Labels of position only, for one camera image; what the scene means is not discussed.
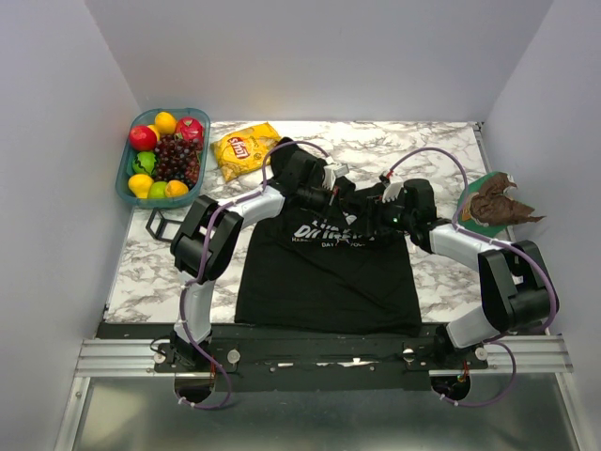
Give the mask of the green watermelon toy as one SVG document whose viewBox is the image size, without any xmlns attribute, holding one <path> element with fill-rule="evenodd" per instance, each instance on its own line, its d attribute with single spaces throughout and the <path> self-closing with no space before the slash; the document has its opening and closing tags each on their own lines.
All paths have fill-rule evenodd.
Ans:
<svg viewBox="0 0 601 451">
<path fill-rule="evenodd" d="M 156 173 L 157 158 L 151 151 L 138 152 L 132 162 L 131 169 L 134 174 L 144 174 L 154 177 Z"/>
</svg>

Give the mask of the black printed t-shirt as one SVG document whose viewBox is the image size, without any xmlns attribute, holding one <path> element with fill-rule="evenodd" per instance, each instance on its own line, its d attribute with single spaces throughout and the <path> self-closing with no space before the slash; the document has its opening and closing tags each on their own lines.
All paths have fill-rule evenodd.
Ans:
<svg viewBox="0 0 601 451">
<path fill-rule="evenodd" d="M 288 200 L 254 227 L 234 321 L 337 334 L 416 335 L 422 318 L 405 237 L 365 237 Z"/>
</svg>

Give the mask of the orange fruit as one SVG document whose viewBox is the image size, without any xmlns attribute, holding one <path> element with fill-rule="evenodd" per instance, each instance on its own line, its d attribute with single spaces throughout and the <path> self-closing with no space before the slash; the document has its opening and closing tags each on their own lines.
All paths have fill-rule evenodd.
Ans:
<svg viewBox="0 0 601 451">
<path fill-rule="evenodd" d="M 172 134 L 177 128 L 177 119 L 166 111 L 160 111 L 154 118 L 154 126 L 160 135 Z"/>
<path fill-rule="evenodd" d="M 170 180 L 164 188 L 164 195 L 167 198 L 181 197 L 189 192 L 189 187 L 180 180 Z"/>
</svg>

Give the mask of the orange fruit bottom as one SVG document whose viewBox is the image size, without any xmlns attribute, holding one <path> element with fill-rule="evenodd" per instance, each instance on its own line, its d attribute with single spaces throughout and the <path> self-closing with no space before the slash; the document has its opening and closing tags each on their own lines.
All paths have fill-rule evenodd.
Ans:
<svg viewBox="0 0 601 451">
<path fill-rule="evenodd" d="M 164 188 L 164 195 L 167 198 L 181 197 L 189 192 L 189 187 L 180 180 L 170 180 Z"/>
</svg>

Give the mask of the green lime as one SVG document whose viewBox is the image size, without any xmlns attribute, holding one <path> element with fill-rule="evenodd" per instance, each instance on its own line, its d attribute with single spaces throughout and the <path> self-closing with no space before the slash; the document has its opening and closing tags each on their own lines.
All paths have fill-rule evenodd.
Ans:
<svg viewBox="0 0 601 451">
<path fill-rule="evenodd" d="M 163 199 L 166 198 L 166 181 L 156 181 L 154 182 L 147 193 L 147 199 Z"/>
</svg>

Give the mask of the purple grapes bunch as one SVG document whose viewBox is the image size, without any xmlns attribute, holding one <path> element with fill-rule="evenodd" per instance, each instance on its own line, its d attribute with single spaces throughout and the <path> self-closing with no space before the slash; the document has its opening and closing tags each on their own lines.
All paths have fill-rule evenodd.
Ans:
<svg viewBox="0 0 601 451">
<path fill-rule="evenodd" d="M 166 134 L 154 148 L 155 181 L 177 180 L 191 189 L 200 174 L 200 156 L 203 147 L 198 138 L 186 140 L 178 134 Z"/>
</svg>

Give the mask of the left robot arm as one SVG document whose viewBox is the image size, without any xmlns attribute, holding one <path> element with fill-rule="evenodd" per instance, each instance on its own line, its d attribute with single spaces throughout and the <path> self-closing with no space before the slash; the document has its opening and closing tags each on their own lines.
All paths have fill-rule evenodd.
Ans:
<svg viewBox="0 0 601 451">
<path fill-rule="evenodd" d="M 344 163 L 318 159 L 296 151 L 281 171 L 265 176 L 261 184 L 225 201 L 198 197 L 176 236 L 171 252 L 181 274 L 178 317 L 171 339 L 177 361 L 187 370 L 207 362 L 222 371 L 204 342 L 211 335 L 210 309 L 215 283 L 230 264 L 240 232 L 278 216 L 285 202 L 298 199 L 322 211 L 338 193 L 337 181 L 348 174 Z"/>
</svg>

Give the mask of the red apple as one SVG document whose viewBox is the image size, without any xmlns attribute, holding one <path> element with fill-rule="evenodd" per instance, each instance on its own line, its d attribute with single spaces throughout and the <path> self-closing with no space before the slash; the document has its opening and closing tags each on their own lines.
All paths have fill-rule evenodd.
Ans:
<svg viewBox="0 0 601 451">
<path fill-rule="evenodd" d="M 157 134 L 147 125 L 132 127 L 128 139 L 131 147 L 138 152 L 153 150 L 158 141 Z"/>
</svg>

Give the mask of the yellow chips bag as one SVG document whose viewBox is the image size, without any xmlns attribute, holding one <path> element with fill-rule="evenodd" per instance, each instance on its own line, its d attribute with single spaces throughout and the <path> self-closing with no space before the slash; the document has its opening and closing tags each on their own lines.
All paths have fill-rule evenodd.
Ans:
<svg viewBox="0 0 601 451">
<path fill-rule="evenodd" d="M 266 155 L 281 140 L 268 123 L 231 132 L 210 145 L 225 182 L 259 170 Z"/>
</svg>

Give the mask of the black brooch stand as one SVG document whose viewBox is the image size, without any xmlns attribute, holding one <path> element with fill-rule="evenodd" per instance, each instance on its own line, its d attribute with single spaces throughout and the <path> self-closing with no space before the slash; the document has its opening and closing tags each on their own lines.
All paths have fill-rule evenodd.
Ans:
<svg viewBox="0 0 601 451">
<path fill-rule="evenodd" d="M 180 225 L 180 221 L 167 218 L 162 210 L 153 209 L 146 221 L 145 229 L 154 241 L 171 243 Z"/>
</svg>

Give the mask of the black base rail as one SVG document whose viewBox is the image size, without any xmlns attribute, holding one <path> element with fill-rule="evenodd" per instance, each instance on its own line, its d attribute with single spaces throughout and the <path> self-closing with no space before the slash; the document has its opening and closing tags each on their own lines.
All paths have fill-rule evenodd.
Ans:
<svg viewBox="0 0 601 451">
<path fill-rule="evenodd" d="M 404 389 L 440 390 L 462 397 L 478 375 L 470 369 L 487 367 L 486 344 L 463 350 L 447 349 L 440 332 L 444 325 L 423 325 L 415 336 L 401 334 L 323 334 L 258 326 L 216 324 L 202 347 L 223 366 L 218 370 L 201 356 L 192 360 L 177 353 L 175 336 L 164 324 L 106 324 L 95 339 L 148 339 L 160 371 L 173 366 L 190 372 L 207 371 L 206 379 L 154 377 L 170 380 L 177 395 L 203 398 L 214 393 L 326 392 Z"/>
</svg>

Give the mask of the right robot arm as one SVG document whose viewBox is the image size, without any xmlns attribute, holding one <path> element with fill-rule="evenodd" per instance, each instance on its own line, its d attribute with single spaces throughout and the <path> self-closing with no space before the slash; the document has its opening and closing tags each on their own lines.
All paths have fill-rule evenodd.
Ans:
<svg viewBox="0 0 601 451">
<path fill-rule="evenodd" d="M 454 367 L 466 348 L 518 330 L 545 329 L 555 318 L 558 296 L 535 243 L 489 239 L 439 218 L 425 179 L 392 182 L 382 175 L 375 189 L 368 201 L 373 231 L 403 232 L 428 254 L 478 272 L 481 304 L 443 327 L 431 348 L 438 365 Z"/>
</svg>

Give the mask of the red dragon fruit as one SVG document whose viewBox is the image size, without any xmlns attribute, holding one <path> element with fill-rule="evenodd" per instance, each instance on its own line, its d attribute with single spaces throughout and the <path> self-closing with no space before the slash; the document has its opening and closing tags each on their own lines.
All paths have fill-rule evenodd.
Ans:
<svg viewBox="0 0 601 451">
<path fill-rule="evenodd" d="M 204 140 L 205 127 L 194 117 L 183 117 L 176 124 L 175 136 L 189 142 Z"/>
</svg>

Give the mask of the aluminium frame rail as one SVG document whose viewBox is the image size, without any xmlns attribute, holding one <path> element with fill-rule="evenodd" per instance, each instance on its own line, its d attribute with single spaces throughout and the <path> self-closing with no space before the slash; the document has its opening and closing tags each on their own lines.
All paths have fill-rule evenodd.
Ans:
<svg viewBox="0 0 601 451">
<path fill-rule="evenodd" d="M 571 373 L 574 367 L 560 335 L 509 336 L 502 346 L 486 344 L 487 367 L 470 369 L 471 375 L 509 374 L 511 361 L 516 361 L 519 374 Z M 155 353 L 148 339 L 117 340 L 89 339 L 83 342 L 75 367 L 77 377 L 88 378 L 139 378 L 171 377 L 200 378 L 207 371 L 190 372 L 173 366 L 165 371 L 158 369 Z"/>
</svg>

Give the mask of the orange fruit top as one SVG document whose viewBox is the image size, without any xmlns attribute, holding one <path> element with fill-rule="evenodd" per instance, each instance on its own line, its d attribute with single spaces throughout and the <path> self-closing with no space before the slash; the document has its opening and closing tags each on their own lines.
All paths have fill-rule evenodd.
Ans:
<svg viewBox="0 0 601 451">
<path fill-rule="evenodd" d="M 160 135 L 172 134 L 177 128 L 177 119 L 166 111 L 160 111 L 154 118 L 154 126 Z"/>
</svg>

